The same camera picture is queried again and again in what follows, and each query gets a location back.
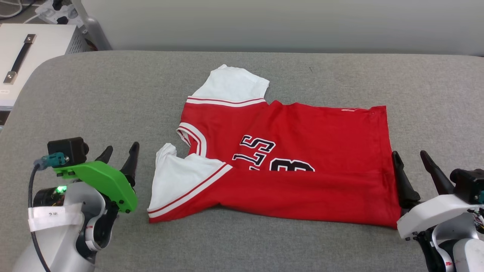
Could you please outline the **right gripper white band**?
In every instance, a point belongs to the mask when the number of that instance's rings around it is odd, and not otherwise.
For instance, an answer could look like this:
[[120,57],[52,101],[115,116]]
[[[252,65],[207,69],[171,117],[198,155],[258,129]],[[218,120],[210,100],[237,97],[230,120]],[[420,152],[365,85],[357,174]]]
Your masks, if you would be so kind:
[[424,203],[420,203],[420,195],[413,189],[404,172],[404,163],[399,153],[396,150],[392,152],[398,203],[402,210],[410,210],[397,221],[401,239],[458,217],[467,210],[481,208],[480,204],[469,204],[453,195],[454,185],[425,150],[420,151],[420,157],[439,194]]

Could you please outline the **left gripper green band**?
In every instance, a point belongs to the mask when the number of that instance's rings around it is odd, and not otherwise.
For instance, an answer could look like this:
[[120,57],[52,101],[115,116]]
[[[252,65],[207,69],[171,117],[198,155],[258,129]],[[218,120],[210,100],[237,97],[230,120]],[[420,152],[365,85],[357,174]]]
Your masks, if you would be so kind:
[[133,187],[135,187],[140,144],[138,142],[132,144],[129,156],[120,171],[108,165],[112,153],[113,147],[107,146],[95,161],[56,167],[53,170],[57,174],[61,173],[64,179],[79,179],[95,188],[110,201],[116,202],[120,212],[134,212],[138,207],[138,197]]

